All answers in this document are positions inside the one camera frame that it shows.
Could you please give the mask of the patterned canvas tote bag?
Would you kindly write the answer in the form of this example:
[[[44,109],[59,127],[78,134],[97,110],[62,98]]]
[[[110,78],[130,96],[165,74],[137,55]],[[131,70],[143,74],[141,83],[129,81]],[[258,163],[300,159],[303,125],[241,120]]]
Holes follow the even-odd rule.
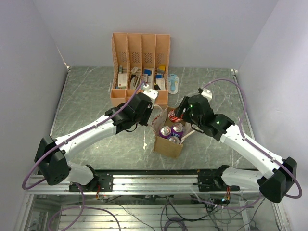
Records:
[[[193,134],[194,130],[192,129],[191,124],[181,121],[180,123],[184,125],[184,130],[183,135],[180,138],[180,144],[174,144],[168,139],[159,137],[159,130],[162,126],[169,126],[171,128],[174,124],[168,118],[168,113],[172,109],[174,108],[168,107],[164,110],[162,109],[161,113],[157,115],[156,118],[152,121],[151,127],[155,133],[154,151],[159,154],[177,158],[182,150],[184,140]]]

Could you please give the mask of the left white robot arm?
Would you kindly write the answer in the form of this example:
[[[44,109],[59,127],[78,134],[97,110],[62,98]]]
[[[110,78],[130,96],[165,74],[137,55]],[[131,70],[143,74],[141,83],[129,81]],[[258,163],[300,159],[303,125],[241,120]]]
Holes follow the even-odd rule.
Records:
[[[99,176],[90,165],[72,162],[78,154],[94,143],[122,131],[132,132],[138,125],[147,126],[158,93],[154,90],[139,92],[126,103],[113,107],[94,122],[56,139],[43,138],[35,163],[49,185],[67,180],[78,183],[87,191],[99,184]]]

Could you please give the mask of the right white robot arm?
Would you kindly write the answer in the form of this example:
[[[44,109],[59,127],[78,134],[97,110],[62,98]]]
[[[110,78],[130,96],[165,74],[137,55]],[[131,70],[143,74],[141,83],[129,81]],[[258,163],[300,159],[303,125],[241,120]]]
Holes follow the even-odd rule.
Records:
[[[212,185],[221,191],[227,186],[259,189],[274,203],[279,203],[296,180],[297,162],[282,158],[264,149],[259,143],[241,133],[240,127],[224,114],[215,114],[206,97],[201,94],[184,97],[174,110],[175,117],[215,140],[231,147],[254,167],[255,171],[226,167],[212,178]]]

